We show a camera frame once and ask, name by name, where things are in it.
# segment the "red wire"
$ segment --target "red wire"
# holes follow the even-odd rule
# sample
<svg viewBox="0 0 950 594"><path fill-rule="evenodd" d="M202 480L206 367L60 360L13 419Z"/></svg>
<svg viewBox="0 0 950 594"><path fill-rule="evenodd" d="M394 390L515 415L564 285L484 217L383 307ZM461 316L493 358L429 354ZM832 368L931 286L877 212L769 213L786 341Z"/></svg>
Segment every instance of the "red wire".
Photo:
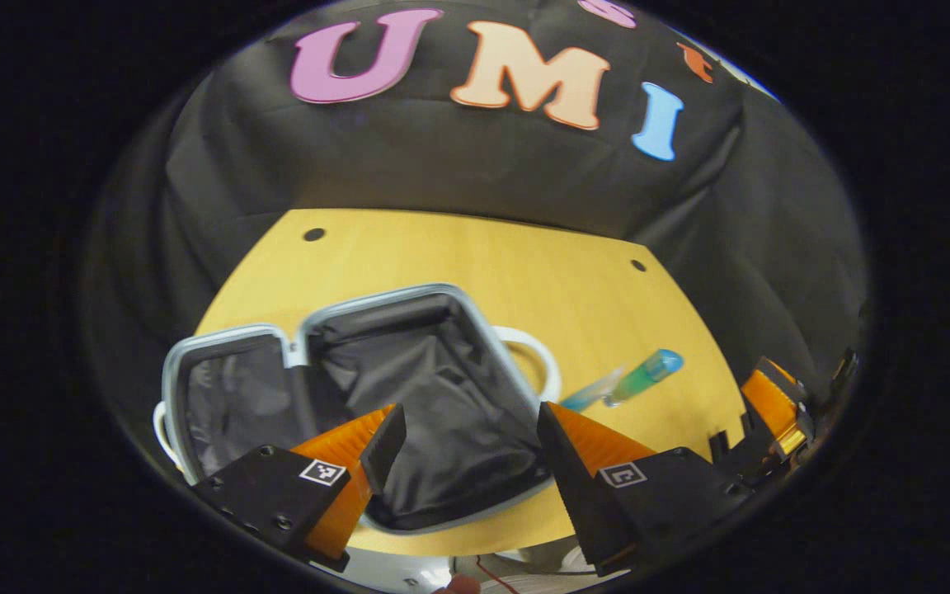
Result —
<svg viewBox="0 0 950 594"><path fill-rule="evenodd" d="M519 594L512 586L509 586L509 584L506 583L505 580L502 580L502 579L498 578L497 576L491 574L491 573L490 573L490 570L487 570L487 568L484 568L484 567L482 566L482 556L481 556L481 555L475 555L475 564L478 565L478 568L480 568L480 570L482 570L482 572L485 573L487 576L490 576L490 578L496 579L496 580L497 580L497 583L499 583L499 584L501 584L502 586L506 587L506 589L508 589L509 592L511 592L512 594Z"/></svg>

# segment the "case handle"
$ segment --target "case handle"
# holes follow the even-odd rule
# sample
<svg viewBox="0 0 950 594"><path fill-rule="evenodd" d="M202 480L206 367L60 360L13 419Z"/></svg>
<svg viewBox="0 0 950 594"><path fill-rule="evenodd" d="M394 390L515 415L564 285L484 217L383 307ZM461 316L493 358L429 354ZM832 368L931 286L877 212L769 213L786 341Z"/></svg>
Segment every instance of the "case handle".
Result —
<svg viewBox="0 0 950 594"><path fill-rule="evenodd" d="M525 345L538 353L538 357L544 365L544 387L542 393L538 396L540 402L558 402L559 392L562 390L562 376L559 374L559 364L555 362L552 351L548 350L541 341L528 333L516 328L507 328L504 326L495 326L493 330L497 337L503 342L515 342L516 345Z"/></svg>
<svg viewBox="0 0 950 594"><path fill-rule="evenodd" d="M163 428L163 418L167 416L167 403L161 401L156 403L156 408L152 409L152 430L156 433L156 441L159 447L163 448L163 454L166 454L174 465L181 469L181 462L178 461L178 455L174 454L170 441L167 439L167 432Z"/></svg>

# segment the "pink letter u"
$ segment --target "pink letter u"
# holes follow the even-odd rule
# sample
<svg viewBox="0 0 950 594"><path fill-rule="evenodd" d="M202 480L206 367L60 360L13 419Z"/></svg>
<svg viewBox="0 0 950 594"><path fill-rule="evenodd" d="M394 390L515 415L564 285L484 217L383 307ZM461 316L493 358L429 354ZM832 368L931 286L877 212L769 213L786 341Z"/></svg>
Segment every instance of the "pink letter u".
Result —
<svg viewBox="0 0 950 594"><path fill-rule="evenodd" d="M423 26L442 14L432 8L420 8L391 12L376 19L384 26L376 61L369 71L349 78L332 74L332 63L343 37L358 29L359 23L346 22L314 31L295 42L299 55L291 67L291 92L312 104L335 104L388 90L406 76Z"/></svg>

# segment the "yellow table surface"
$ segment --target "yellow table surface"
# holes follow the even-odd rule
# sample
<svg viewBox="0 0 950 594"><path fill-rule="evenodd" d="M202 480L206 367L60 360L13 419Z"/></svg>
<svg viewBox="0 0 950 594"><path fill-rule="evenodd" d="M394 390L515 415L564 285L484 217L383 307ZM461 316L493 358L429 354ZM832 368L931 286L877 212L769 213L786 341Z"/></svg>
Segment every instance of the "yellow table surface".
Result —
<svg viewBox="0 0 950 594"><path fill-rule="evenodd" d="M321 227L325 236L303 239ZM646 271L633 266L643 263ZM316 309L427 282L458 285L494 326L535 335L555 356L562 395L614 368L671 349L684 367L617 408L584 414L661 451L710 459L708 438L743 436L739 388L693 305L648 249L633 243L453 214L291 210L245 256L197 334L272 323L289 335ZM543 372L513 351L536 390ZM555 485L478 522L395 536L358 526L348 546L402 555L461 556L539 545L574 534Z"/></svg>

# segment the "open case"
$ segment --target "open case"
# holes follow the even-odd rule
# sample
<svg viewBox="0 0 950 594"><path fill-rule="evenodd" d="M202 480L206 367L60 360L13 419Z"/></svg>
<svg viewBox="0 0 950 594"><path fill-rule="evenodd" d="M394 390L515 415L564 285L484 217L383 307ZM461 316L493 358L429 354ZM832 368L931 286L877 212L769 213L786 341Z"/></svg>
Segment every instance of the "open case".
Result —
<svg viewBox="0 0 950 594"><path fill-rule="evenodd" d="M504 342L538 353L541 394ZM320 309L294 342L271 324L178 342L153 422L196 484L260 444L291 448L402 403L406 443L363 521L417 534L477 520L549 484L536 417L560 388L542 343L491 327L457 286L419 285Z"/></svg>

